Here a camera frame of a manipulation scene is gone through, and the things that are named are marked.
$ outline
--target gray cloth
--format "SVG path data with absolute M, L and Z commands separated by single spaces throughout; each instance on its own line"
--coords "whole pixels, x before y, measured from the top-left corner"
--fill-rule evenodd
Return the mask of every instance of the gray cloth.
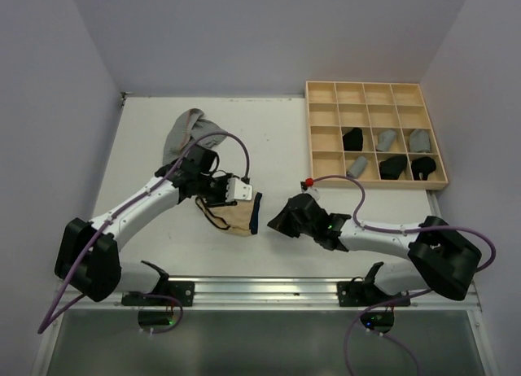
M 431 152 L 431 138 L 425 129 L 415 129 L 409 137 L 410 152 Z
M 211 132 L 225 132 L 216 124 L 201 118 L 204 113 L 200 109 L 190 109 L 182 113 L 173 124 L 172 130 L 166 137 L 163 148 L 163 165 L 177 159 L 183 147 L 192 138 L 199 138 Z M 201 140 L 198 145 L 204 148 L 212 148 L 222 142 L 226 136 L 216 135 Z
M 376 146 L 376 151 L 389 152 L 395 139 L 396 132 L 394 130 L 384 130 L 381 134 L 378 135 L 378 145 Z
M 365 156 L 358 156 L 357 159 L 349 166 L 348 177 L 358 178 L 367 167 L 367 158 Z

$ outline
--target wooden organizer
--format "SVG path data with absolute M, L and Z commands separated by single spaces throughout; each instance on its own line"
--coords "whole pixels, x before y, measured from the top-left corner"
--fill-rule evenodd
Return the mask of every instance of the wooden organizer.
M 306 99 L 313 178 L 345 175 L 352 162 L 363 155 L 369 163 L 358 180 L 365 186 L 441 190 L 449 183 L 419 85 L 307 81 Z M 355 127 L 362 129 L 362 151 L 344 151 L 342 136 Z M 396 140 L 389 152 L 377 152 L 378 135 L 386 129 L 396 131 Z M 415 129 L 425 129 L 429 133 L 432 153 L 409 152 L 409 136 Z M 407 168 L 400 178 L 395 181 L 380 179 L 379 162 L 399 154 L 408 158 Z M 410 162 L 423 156 L 436 161 L 436 171 L 426 181 L 415 181 Z M 353 186 L 353 183 L 331 179 L 321 181 L 319 185 Z

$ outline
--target purple cable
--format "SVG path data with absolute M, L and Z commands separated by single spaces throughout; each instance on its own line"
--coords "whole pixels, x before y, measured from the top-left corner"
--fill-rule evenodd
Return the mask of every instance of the purple cable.
M 164 333 L 168 333 L 169 331 L 172 331 L 173 329 L 175 329 L 177 326 L 179 326 L 179 323 L 181 323 L 181 319 L 182 319 L 182 316 L 184 314 L 184 311 L 182 309 L 182 304 L 181 302 L 176 299 L 175 297 L 172 297 L 172 296 L 167 296 L 167 295 L 153 295 L 153 294 L 150 294 L 150 293 L 140 293 L 141 296 L 143 297 L 148 297 L 150 299 L 165 299 L 165 300 L 168 300 L 168 301 L 171 301 L 173 303 L 175 303 L 178 307 L 179 307 L 179 318 L 177 319 L 177 321 L 167 327 L 166 329 L 161 329 L 161 330 L 152 330 L 152 334 L 164 334 Z
M 326 175 L 324 177 L 319 177 L 319 178 L 313 179 L 313 182 L 323 181 L 325 179 L 331 179 L 331 178 L 339 178 L 339 179 L 345 179 L 347 181 L 351 181 L 352 183 L 354 183 L 355 185 L 358 186 L 358 189 L 360 189 L 360 192 L 361 192 L 360 202 L 358 203 L 357 207 L 355 208 L 355 210 L 352 213 L 352 219 L 358 226 L 362 227 L 361 222 L 358 220 L 357 215 L 358 215 L 358 212 L 360 211 L 360 208 L 362 207 L 362 205 L 366 201 L 366 190 L 364 189 L 364 186 L 359 181 L 357 181 L 356 179 L 354 179 L 352 177 L 346 177 L 344 175 Z M 390 230 L 390 229 L 387 229 L 387 228 L 373 227 L 372 225 L 364 225 L 363 228 L 366 229 L 366 230 L 371 230 L 371 231 L 374 231 L 374 232 L 380 232 L 380 233 L 383 233 L 383 234 L 401 234 L 400 230 Z M 476 270 L 477 272 L 480 272 L 480 271 L 486 269 L 496 259 L 496 246 L 494 245 L 492 240 L 490 240 L 490 238 L 488 238 L 487 236 L 485 236 L 485 235 L 481 234 L 480 232 L 478 232 L 476 230 L 473 230 L 471 228 L 460 227 L 460 226 L 455 226 L 455 225 L 433 225 L 432 227 L 422 227 L 422 228 L 418 227 L 417 229 L 406 230 L 405 233 L 406 234 L 417 234 L 417 233 L 420 233 L 420 232 L 430 232 L 430 231 L 438 231 L 438 230 L 453 230 L 453 231 L 467 232 L 469 234 L 473 234 L 473 235 L 481 238 L 482 240 L 484 240 L 487 243 L 487 245 L 490 247 L 490 257 L 488 258 L 488 260 L 484 264 L 482 264 Z M 351 363 L 349 362 L 348 341 L 349 341 L 349 335 L 351 334 L 353 327 L 357 324 L 358 319 L 360 319 L 360 317 L 362 317 L 363 315 L 365 315 L 366 313 L 368 313 L 372 309 L 375 309 L 375 308 L 378 308 L 378 307 L 390 306 L 390 305 L 393 305 L 393 304 L 395 304 L 395 303 L 397 303 L 399 301 L 402 301 L 402 300 L 405 300 L 405 299 L 412 299 L 414 297 L 419 297 L 419 296 L 425 295 L 426 293 L 429 293 L 429 292 L 431 292 L 430 289 L 425 290 L 425 291 L 421 291 L 421 292 L 417 292 L 417 293 L 414 293 L 412 295 L 406 295 L 406 296 L 400 297 L 398 299 L 391 299 L 391 300 L 384 301 L 384 302 L 379 303 L 379 304 L 371 305 L 370 307 L 364 309 L 361 313 L 359 313 L 357 315 L 357 317 L 354 318 L 354 320 L 352 321 L 351 325 L 349 325 L 349 328 L 346 331 L 346 334 L 344 336 L 344 359 L 345 359 L 345 365 L 348 368 L 348 371 L 349 371 L 349 373 L 352 376 L 355 376 L 355 372 L 354 372 L 354 369 L 351 366 Z M 422 374 L 422 371 L 421 371 L 420 366 L 419 366 L 418 359 L 416 358 L 416 356 L 413 354 L 413 352 L 404 343 L 402 343 L 399 339 L 397 339 L 397 338 L 395 338 L 395 337 L 393 337 L 393 336 L 391 336 L 389 334 L 384 335 L 383 337 L 389 339 L 390 341 L 392 341 L 392 342 L 396 343 L 397 345 L 401 346 L 402 348 L 404 348 L 409 353 L 409 355 L 412 357 L 412 359 L 414 361 L 414 364 L 416 364 L 416 369 L 418 371 L 418 374 L 419 375 Z
M 186 156 L 188 155 L 188 152 L 190 152 L 190 149 L 195 145 L 197 144 L 198 142 L 200 142 L 201 140 L 205 139 L 205 138 L 208 138 L 210 136 L 228 136 L 229 138 L 233 138 L 236 142 L 239 143 L 239 145 L 243 148 L 243 151 L 244 151 L 244 155 L 246 157 L 246 171 L 245 171 L 245 174 L 244 176 L 245 177 L 248 177 L 249 173 L 250 173 L 250 155 L 247 151 L 247 148 L 246 146 L 244 145 L 244 143 L 237 137 L 235 136 L 234 134 L 232 133 L 228 133 L 228 132 L 212 132 L 212 133 L 208 133 L 208 134 L 205 134 L 204 136 L 201 136 L 200 138 L 196 138 L 194 141 L 190 142 L 186 148 L 183 150 L 183 152 L 181 153 L 181 155 L 179 156 L 179 158 L 177 158 L 176 160 L 176 163 L 174 166 L 172 166 L 172 168 L 170 168 L 170 170 L 164 175 L 164 177 L 162 177 L 155 185 L 153 185 L 153 187 L 150 188 L 149 191 L 144 191 L 142 192 L 140 195 L 137 195 L 136 197 L 134 197 L 133 199 L 131 199 L 130 201 L 128 201 L 127 203 L 125 203 L 124 205 L 122 205 L 119 209 L 117 209 L 115 212 L 112 213 L 112 219 L 116 219 L 121 213 L 123 213 L 125 210 L 127 210 L 129 207 L 131 207 L 132 205 L 134 205 L 137 201 L 139 201 L 140 199 L 146 197 L 150 192 L 156 190 L 158 187 L 160 187 L 163 182 L 165 182 L 168 177 L 174 172 L 176 171 L 178 168 L 179 168 L 179 165 L 181 164 L 181 161 L 182 159 L 186 158 Z M 71 300 L 68 304 L 65 304 L 63 308 L 61 308 L 55 315 L 53 315 L 53 312 L 56 310 L 56 308 L 58 307 L 58 304 L 59 304 L 59 301 L 62 299 L 63 297 L 63 294 L 65 293 L 65 291 L 67 290 L 67 286 L 68 284 L 70 284 L 71 280 L 72 280 L 72 276 L 74 275 L 74 273 L 77 271 L 80 263 L 81 263 L 81 260 L 83 260 L 83 258 L 85 257 L 85 255 L 87 254 L 87 252 L 89 251 L 89 249 L 95 244 L 96 240 L 98 240 L 98 238 L 102 235 L 103 231 L 111 224 L 111 222 L 109 220 L 106 220 L 103 222 L 103 224 L 99 227 L 99 229 L 94 233 L 93 237 L 89 240 L 89 242 L 85 245 L 85 247 L 83 247 L 83 250 L 81 250 L 80 254 L 78 255 L 78 257 L 76 258 L 76 260 L 74 261 L 74 263 L 72 264 L 70 270 L 68 271 L 67 273 L 67 276 L 65 277 L 65 279 L 63 280 L 63 284 L 62 286 L 59 288 L 58 290 L 58 294 L 56 295 L 56 297 L 53 299 L 50 307 L 49 307 L 49 310 L 47 311 L 47 314 L 44 316 L 43 320 L 42 320 L 42 323 L 40 324 L 40 327 L 38 327 L 38 334 L 41 334 L 43 333 L 47 327 L 50 326 L 50 324 L 59 316 L 61 315 L 63 312 L 67 311 L 69 308 L 71 308 L 75 303 L 77 303 L 80 299 L 82 299 L 84 296 L 78 296 L 76 297 L 75 299 Z

